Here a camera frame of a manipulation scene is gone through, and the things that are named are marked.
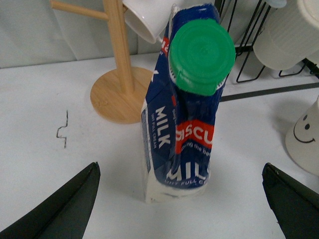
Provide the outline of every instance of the white mug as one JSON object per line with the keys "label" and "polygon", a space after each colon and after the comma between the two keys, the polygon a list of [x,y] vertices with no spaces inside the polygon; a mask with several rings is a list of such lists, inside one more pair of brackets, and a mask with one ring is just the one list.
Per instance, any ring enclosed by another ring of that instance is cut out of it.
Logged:
{"label": "white mug", "polygon": [[297,165],[319,176],[319,97],[287,132],[286,148]]}
{"label": "white mug", "polygon": [[319,0],[290,0],[267,18],[253,46],[258,60],[287,70],[319,49]]}
{"label": "white mug", "polygon": [[184,0],[123,0],[128,8],[125,22],[140,37],[156,43],[166,27],[173,4],[182,5]]}

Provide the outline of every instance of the green screw cap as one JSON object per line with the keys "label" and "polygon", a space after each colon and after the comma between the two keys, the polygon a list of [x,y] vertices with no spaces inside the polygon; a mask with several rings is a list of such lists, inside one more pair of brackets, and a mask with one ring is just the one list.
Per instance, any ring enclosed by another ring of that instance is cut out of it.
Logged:
{"label": "green screw cap", "polygon": [[235,63],[235,47],[215,20],[198,19],[177,31],[168,58],[180,89],[211,96]]}

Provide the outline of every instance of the wooden base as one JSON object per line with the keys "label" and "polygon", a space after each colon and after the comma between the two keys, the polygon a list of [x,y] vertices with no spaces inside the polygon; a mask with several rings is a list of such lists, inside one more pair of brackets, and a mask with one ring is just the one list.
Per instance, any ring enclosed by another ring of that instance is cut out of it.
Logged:
{"label": "wooden base", "polygon": [[141,121],[141,109],[153,72],[132,67],[135,80],[133,93],[122,93],[117,70],[101,76],[91,89],[91,103],[95,111],[105,119],[116,123]]}

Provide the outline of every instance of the blue milk carton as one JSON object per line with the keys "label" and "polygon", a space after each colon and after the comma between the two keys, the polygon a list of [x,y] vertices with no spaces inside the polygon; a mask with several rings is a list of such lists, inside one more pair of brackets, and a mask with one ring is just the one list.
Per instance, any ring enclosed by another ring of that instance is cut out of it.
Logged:
{"label": "blue milk carton", "polygon": [[204,191],[215,114],[235,48],[212,4],[172,7],[142,109],[146,202]]}

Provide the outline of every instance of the white table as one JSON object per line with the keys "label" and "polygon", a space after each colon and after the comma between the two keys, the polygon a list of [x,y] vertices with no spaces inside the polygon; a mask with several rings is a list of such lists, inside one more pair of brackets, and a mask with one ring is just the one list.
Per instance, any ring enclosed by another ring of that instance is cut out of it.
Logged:
{"label": "white table", "polygon": [[[157,54],[132,56],[133,65],[150,70],[156,60]],[[90,103],[93,83],[114,67],[107,58],[0,70],[0,231],[97,161],[101,180],[85,239],[284,239],[261,173],[271,162],[319,192],[319,178],[295,165],[284,147],[287,130],[319,89],[221,102],[205,194],[148,205],[140,125],[106,121]],[[224,95],[318,82],[304,72],[277,79],[265,71],[257,81],[235,84],[237,73],[235,66]],[[64,148],[56,133],[66,111],[68,127],[59,132],[67,137]]]}

